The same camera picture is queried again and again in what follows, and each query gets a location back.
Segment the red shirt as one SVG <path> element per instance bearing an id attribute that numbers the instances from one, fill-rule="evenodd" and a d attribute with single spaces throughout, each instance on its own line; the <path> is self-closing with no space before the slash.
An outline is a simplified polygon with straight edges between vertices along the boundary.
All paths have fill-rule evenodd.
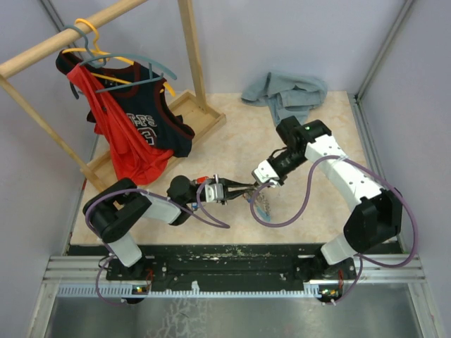
<path id="1" fill-rule="evenodd" d="M 147 185 L 158 179 L 173 151 L 149 145 L 112 95 L 98 92 L 103 86 L 86 67 L 75 66 L 67 78 L 87 98 L 96 120 L 94 130 L 109 143 L 116 177 L 129 178 L 136 185 Z"/>

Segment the navy basketball jersey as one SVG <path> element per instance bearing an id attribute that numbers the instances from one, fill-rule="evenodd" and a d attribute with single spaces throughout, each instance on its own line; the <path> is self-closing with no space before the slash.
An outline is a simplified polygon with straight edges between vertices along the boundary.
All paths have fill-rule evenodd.
<path id="1" fill-rule="evenodd" d="M 78 63 L 82 62 L 74 53 L 59 53 L 56 59 L 57 69 L 67 75 Z M 89 72 L 114 77 L 127 82 L 139 82 L 149 79 L 149 69 L 135 62 L 126 68 L 94 68 L 84 65 Z M 100 93 L 110 94 L 124 113 L 129 117 L 135 129 L 144 137 L 150 146 L 157 149 L 172 150 L 177 158 L 188 157 L 192 150 L 194 130 L 186 125 L 181 115 L 174 115 L 166 103 L 163 77 L 155 82 L 139 84 L 133 87 L 116 89 L 122 83 L 98 77 L 101 88 L 115 88 Z"/>

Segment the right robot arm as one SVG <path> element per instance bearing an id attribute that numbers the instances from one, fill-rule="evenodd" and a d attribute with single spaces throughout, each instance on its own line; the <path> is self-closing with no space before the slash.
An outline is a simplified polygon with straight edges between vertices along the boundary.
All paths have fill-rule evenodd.
<path id="1" fill-rule="evenodd" d="M 289 173 L 310 161 L 340 192 L 351 212 L 342 233 L 314 254 L 308 263 L 310 271 L 332 278 L 344 260 L 364 254 L 400 233 L 401 201 L 361 168 L 346 162 L 345 152 L 322 121 L 302 125 L 295 117 L 289 117 L 279 123 L 276 132 L 287 148 L 253 170 L 257 186 L 282 185 Z"/>

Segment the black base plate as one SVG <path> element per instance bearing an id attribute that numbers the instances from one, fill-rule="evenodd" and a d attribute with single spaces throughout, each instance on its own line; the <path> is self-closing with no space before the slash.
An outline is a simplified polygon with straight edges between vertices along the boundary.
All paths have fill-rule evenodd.
<path id="1" fill-rule="evenodd" d="M 134 294 L 150 292 L 302 291 L 313 280 L 330 280 L 334 289 L 356 276 L 352 259 L 331 268 L 317 258 L 319 244 L 142 245 L 142 259 L 124 267 L 106 265 L 108 281 L 136 281 Z"/>

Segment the light blue denim cloth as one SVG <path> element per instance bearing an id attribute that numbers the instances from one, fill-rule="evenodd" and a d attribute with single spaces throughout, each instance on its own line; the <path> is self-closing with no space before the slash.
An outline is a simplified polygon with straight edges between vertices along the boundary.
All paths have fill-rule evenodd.
<path id="1" fill-rule="evenodd" d="M 317 77 L 271 71 L 246 87 L 241 100 L 250 106 L 268 107 L 275 126 L 289 117 L 304 124 L 310 110 L 324 103 L 327 93 L 327 84 Z"/>

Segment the key with red tag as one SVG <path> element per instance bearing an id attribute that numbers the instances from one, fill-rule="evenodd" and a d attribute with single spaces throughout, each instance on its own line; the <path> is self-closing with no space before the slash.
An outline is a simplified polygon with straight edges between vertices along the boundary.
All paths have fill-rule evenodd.
<path id="1" fill-rule="evenodd" d="M 196 183 L 197 183 L 197 184 L 202 184 L 202 183 L 204 183 L 204 182 L 208 182 L 209 180 L 210 180 L 210 177 L 209 177 L 209 176 L 198 177 L 198 178 L 196 179 Z"/>

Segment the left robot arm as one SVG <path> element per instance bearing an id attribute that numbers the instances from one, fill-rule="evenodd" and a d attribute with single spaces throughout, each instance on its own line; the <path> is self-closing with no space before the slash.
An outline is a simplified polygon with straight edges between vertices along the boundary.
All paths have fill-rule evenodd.
<path id="1" fill-rule="evenodd" d="M 160 196 L 124 178 L 89 200 L 82 212 L 88 228 L 122 263 L 123 273 L 136 280 L 147 270 L 142 251 L 130 234 L 138 220 L 148 218 L 179 226 L 195 216 L 194 212 L 204 204 L 224 205 L 251 193 L 253 188 L 254 184 L 218 176 L 191 180 L 179 175 L 171 180 L 167 195 Z"/>

